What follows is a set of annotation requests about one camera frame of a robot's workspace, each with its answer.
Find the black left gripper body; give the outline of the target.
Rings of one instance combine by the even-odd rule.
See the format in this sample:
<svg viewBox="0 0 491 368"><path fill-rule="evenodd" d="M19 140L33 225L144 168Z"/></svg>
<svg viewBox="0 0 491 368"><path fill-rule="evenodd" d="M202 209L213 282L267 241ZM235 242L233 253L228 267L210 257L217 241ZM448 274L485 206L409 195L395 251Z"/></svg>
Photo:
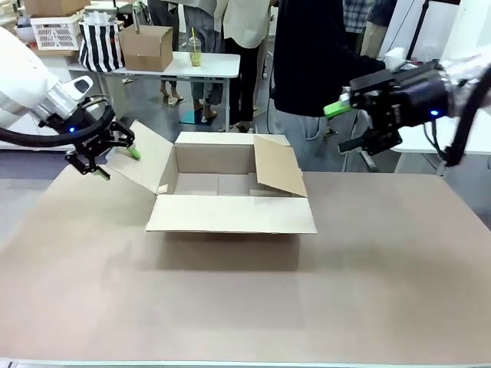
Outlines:
<svg viewBox="0 0 491 368"><path fill-rule="evenodd" d="M114 110L107 99L85 100L67 119L57 114L48 118L47 127L71 138L46 138L42 148L72 145L83 154L102 154L114 147L116 138L109 130Z"/></svg>

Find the large brown cardboard box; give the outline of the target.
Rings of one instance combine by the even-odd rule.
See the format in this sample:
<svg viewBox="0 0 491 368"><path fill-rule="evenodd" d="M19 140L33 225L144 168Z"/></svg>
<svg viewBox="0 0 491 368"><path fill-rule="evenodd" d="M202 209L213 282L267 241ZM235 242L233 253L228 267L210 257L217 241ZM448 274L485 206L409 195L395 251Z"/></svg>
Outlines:
<svg viewBox="0 0 491 368"><path fill-rule="evenodd" d="M283 135L183 131L166 140L139 121L135 149L107 167L153 195L148 232L314 234L303 174Z"/></svg>

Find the white background table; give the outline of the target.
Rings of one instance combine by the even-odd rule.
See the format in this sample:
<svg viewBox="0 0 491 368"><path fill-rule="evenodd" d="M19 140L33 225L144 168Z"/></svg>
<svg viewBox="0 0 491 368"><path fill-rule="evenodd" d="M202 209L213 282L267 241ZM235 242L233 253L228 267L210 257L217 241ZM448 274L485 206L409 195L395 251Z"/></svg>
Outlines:
<svg viewBox="0 0 491 368"><path fill-rule="evenodd" d="M173 60L164 71L132 71L120 68L113 72L94 72L100 87L105 77L147 78L169 81L188 81L200 83L215 83L223 85L223 102L225 105L225 131L230 128L230 81L239 74L240 56L236 54L201 54L201 65L194 67L187 52L174 51Z"/></svg>

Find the plastic cup with straw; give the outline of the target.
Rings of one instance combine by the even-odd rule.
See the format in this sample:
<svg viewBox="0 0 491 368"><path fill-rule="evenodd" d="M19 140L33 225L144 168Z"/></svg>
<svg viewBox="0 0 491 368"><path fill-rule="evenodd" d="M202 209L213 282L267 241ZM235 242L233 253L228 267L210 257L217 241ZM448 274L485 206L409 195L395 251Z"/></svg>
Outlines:
<svg viewBox="0 0 491 368"><path fill-rule="evenodd" d="M191 28L191 37L187 42L189 59L193 67L200 67L202 60L202 44L194 28Z"/></svg>

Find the black white striped bag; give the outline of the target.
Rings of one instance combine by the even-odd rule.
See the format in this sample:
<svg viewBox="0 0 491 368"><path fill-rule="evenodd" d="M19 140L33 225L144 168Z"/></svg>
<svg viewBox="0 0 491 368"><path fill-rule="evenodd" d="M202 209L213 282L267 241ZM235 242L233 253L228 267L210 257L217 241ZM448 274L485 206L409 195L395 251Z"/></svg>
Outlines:
<svg viewBox="0 0 491 368"><path fill-rule="evenodd" d="M119 39L119 24L106 12L84 13L79 22L79 64L89 71L109 73L125 66Z"/></svg>

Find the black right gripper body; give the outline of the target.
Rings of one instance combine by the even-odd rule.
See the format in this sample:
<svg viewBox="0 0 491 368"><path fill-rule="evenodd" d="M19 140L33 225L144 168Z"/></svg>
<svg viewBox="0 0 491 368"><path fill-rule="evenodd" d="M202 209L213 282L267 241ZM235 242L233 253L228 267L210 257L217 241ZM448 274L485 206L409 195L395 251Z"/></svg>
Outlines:
<svg viewBox="0 0 491 368"><path fill-rule="evenodd" d="M371 127L376 130L398 130L415 127L444 117L449 112L449 92L437 63L398 71L383 83L368 108Z"/></svg>

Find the white cabinet with wood top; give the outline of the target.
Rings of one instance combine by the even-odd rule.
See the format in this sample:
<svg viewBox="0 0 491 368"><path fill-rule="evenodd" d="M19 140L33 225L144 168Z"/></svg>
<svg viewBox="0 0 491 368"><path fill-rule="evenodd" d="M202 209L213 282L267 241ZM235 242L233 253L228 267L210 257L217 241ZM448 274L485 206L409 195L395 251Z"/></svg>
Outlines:
<svg viewBox="0 0 491 368"><path fill-rule="evenodd" d="M77 77L88 76L98 85L97 75L79 64L77 51L40 51L35 46L31 46L30 49L61 82L66 83Z"/></svg>

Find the bystander in plaid shirt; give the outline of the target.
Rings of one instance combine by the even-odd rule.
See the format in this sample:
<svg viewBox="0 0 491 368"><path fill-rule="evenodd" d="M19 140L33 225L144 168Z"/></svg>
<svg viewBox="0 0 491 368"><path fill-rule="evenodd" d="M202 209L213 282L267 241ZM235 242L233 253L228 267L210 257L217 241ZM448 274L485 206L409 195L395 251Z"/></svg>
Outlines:
<svg viewBox="0 0 491 368"><path fill-rule="evenodd" d="M367 17L375 0L343 0L344 29L348 33L364 32Z"/></svg>

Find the bystander in grey trousers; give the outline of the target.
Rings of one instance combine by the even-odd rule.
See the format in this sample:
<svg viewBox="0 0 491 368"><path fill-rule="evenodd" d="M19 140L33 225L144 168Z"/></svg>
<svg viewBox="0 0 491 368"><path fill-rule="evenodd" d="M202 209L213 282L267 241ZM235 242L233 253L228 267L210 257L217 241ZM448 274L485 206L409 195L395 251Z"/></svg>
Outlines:
<svg viewBox="0 0 491 368"><path fill-rule="evenodd" d="M202 52L221 54L224 52L224 40L222 34L215 29L215 10L216 0L185 0L183 4L188 37L200 40ZM222 85L192 82L191 94L194 110L202 111L206 122L215 119L217 112L212 106L222 101Z"/></svg>

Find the black stand pole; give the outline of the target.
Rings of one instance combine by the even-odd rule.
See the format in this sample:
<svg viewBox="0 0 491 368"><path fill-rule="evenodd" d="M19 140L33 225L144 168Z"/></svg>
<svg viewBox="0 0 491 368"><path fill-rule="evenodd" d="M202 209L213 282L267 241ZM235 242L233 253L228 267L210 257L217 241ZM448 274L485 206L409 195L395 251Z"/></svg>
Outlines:
<svg viewBox="0 0 491 368"><path fill-rule="evenodd" d="M426 17L426 14L427 14L427 10L429 8L429 5L430 5L430 0L424 0L423 1L422 7L421 7L420 16L418 18L417 25L416 25L416 28L414 30L413 37L411 39L411 43L410 43L410 46L409 46L409 48L407 50L407 54L406 54L406 57L405 57L407 60L410 60L412 58L412 56L413 56L413 52L414 52L414 49L416 47L417 40L419 38L420 31L421 31L421 28L423 26L423 22L424 22L424 19Z"/></svg>

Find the bystander with bare legs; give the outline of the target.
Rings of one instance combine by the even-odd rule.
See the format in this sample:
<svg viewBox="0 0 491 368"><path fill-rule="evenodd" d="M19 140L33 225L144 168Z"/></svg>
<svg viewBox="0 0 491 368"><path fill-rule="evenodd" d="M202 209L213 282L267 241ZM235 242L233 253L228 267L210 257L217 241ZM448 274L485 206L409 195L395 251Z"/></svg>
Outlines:
<svg viewBox="0 0 491 368"><path fill-rule="evenodd" d="M178 5L165 2L164 0L147 0L150 17L153 25L170 27L173 29L172 47L173 51L180 49L180 18ZM160 92L163 102L169 107L175 107L184 101L177 91L177 82L161 81Z"/></svg>

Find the small brown cardboard box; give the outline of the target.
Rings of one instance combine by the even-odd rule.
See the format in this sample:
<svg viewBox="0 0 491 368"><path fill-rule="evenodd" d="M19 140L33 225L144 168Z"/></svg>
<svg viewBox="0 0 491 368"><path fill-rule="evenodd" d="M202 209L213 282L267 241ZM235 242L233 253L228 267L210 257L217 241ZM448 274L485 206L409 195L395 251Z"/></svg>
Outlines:
<svg viewBox="0 0 491 368"><path fill-rule="evenodd" d="M173 61L173 29L132 25L119 32L126 69L162 72Z"/></svg>

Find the flat cardboard box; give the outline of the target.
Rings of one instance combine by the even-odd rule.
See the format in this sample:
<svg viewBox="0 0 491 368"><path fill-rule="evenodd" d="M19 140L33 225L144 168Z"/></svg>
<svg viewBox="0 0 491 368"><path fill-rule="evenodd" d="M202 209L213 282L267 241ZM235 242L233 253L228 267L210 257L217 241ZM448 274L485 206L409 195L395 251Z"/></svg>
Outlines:
<svg viewBox="0 0 491 368"><path fill-rule="evenodd" d="M91 0L24 0L25 12L32 17L70 16L91 4Z"/></svg>

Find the bystander in beige shirt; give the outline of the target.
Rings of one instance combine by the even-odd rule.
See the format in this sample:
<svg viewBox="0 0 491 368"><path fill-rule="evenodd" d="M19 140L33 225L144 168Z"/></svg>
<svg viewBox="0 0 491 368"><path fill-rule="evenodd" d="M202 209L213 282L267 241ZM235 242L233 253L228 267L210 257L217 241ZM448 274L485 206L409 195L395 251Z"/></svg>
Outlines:
<svg viewBox="0 0 491 368"><path fill-rule="evenodd" d="M275 0L216 0L215 29L222 32L225 52L240 56L238 76L229 85L230 123L240 133L252 130L257 59L269 32Z"/></svg>

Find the white side table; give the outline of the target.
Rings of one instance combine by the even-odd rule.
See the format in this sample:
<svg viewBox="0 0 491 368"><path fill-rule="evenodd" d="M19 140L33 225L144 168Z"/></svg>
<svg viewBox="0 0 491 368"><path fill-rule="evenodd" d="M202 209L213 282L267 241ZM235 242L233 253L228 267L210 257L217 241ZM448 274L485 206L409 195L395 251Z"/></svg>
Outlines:
<svg viewBox="0 0 491 368"><path fill-rule="evenodd" d="M456 131L457 118L442 117L436 121L437 142L443 149L449 146ZM422 126L404 127L399 130L403 142L391 150L399 153L395 173L422 173L424 168L434 169L438 176L445 176L447 169L439 157L431 158L437 151L427 137L433 139L432 123ZM491 155L491 107L479 109L474 121L465 154Z"/></svg>

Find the white plastic crate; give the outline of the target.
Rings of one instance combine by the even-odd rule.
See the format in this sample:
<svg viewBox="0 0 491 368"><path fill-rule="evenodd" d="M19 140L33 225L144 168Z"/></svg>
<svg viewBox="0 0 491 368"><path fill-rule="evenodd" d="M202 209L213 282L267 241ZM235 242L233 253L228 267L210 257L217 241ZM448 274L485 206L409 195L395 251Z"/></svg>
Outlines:
<svg viewBox="0 0 491 368"><path fill-rule="evenodd" d="M38 49L41 51L78 51L81 46L79 23L82 13L69 17L31 18Z"/></svg>

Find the person in navy sweatshirt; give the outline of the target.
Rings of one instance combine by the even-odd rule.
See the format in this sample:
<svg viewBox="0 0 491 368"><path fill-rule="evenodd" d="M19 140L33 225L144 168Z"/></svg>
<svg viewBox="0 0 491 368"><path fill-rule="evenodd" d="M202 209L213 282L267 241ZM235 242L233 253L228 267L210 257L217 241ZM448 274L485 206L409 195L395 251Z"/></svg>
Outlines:
<svg viewBox="0 0 491 368"><path fill-rule="evenodd" d="M306 170L328 129L323 108L338 100L348 48L343 0L279 0L272 65L273 127Z"/></svg>

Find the bystander in khaki trousers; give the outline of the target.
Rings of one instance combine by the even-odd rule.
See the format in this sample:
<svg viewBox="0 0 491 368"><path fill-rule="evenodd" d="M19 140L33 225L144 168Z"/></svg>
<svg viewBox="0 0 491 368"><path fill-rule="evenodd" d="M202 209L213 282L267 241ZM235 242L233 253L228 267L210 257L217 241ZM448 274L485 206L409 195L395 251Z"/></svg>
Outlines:
<svg viewBox="0 0 491 368"><path fill-rule="evenodd" d="M367 17L361 55L378 57L396 5L397 0L375 0Z"/></svg>

